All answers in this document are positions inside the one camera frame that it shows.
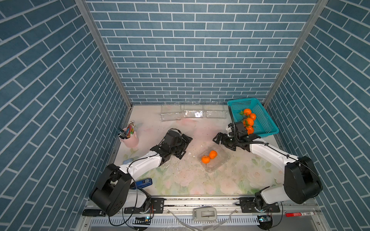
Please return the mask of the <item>clear container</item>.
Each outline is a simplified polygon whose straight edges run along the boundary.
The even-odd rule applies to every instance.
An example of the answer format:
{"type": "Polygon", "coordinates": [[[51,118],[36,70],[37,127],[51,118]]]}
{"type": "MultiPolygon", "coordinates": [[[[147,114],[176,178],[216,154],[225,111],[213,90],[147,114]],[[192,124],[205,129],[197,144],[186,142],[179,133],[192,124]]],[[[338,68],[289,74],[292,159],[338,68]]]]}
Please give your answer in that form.
{"type": "Polygon", "coordinates": [[[213,173],[230,159],[230,155],[222,146],[214,144],[199,154],[197,159],[207,173],[213,173]]]}
{"type": "Polygon", "coordinates": [[[209,119],[226,119],[228,116],[227,105],[207,104],[204,107],[206,118],[209,119]]]}
{"type": "Polygon", "coordinates": [[[180,104],[167,104],[161,106],[161,122],[181,120],[182,111],[180,104]]]}
{"type": "Polygon", "coordinates": [[[181,110],[184,118],[204,118],[203,105],[182,105],[181,110]]]}

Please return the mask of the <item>orange pair with leaves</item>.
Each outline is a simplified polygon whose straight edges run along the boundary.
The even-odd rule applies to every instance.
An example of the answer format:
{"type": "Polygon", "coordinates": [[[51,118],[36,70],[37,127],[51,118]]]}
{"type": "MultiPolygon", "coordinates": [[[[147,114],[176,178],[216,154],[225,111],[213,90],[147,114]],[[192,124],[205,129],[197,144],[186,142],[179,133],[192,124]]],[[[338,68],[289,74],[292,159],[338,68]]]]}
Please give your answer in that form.
{"type": "Polygon", "coordinates": [[[255,113],[252,112],[251,109],[246,108],[239,112],[243,119],[251,118],[253,121],[256,120],[257,116],[255,113]]]}

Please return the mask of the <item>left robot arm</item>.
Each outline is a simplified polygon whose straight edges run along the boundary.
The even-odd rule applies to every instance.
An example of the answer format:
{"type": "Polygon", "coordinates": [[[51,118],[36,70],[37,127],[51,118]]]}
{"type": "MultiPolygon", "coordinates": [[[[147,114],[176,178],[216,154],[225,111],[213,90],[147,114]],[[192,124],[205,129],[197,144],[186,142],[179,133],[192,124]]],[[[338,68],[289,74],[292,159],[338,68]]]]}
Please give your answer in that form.
{"type": "Polygon", "coordinates": [[[152,207],[151,195],[140,189],[136,180],[172,156],[182,159],[192,140],[180,130],[170,129],[161,142],[143,157],[120,166],[106,166],[89,194],[90,200],[110,217],[122,209],[134,213],[147,212],[152,207]]]}

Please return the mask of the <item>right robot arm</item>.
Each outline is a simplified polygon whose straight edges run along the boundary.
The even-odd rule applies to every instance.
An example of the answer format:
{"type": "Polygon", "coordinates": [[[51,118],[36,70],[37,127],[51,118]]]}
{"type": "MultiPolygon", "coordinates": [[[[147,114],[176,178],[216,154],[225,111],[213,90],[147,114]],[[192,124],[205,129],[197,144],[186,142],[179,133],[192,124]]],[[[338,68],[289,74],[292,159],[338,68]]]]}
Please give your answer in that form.
{"type": "Polygon", "coordinates": [[[266,210],[267,206],[289,200],[302,204],[320,194],[323,185],[309,157],[297,157],[284,152],[260,136],[248,134],[243,128],[241,122],[230,123],[227,133],[218,133],[213,141],[232,151],[239,147],[258,155],[275,165],[284,176],[282,185],[269,186],[255,193],[254,206],[257,210],[266,210]]]}

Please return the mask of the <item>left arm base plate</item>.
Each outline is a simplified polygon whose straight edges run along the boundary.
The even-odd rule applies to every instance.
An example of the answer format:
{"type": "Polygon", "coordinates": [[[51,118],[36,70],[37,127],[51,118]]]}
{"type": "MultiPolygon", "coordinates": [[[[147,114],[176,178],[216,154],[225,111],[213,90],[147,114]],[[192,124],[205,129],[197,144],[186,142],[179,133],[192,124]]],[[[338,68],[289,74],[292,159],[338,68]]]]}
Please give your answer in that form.
{"type": "Polygon", "coordinates": [[[139,212],[162,214],[164,201],[165,201],[164,198],[147,198],[143,205],[139,207],[139,212]]]}

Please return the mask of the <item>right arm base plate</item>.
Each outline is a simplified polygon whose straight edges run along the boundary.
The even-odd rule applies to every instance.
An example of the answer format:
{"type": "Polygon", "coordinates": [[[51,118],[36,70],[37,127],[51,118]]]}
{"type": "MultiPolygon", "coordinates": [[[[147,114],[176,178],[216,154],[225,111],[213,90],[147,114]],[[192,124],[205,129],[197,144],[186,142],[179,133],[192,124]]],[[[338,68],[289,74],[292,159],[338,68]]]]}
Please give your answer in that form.
{"type": "Polygon", "coordinates": [[[242,213],[278,213],[280,208],[278,203],[267,204],[263,199],[256,197],[240,197],[239,205],[242,213]]]}

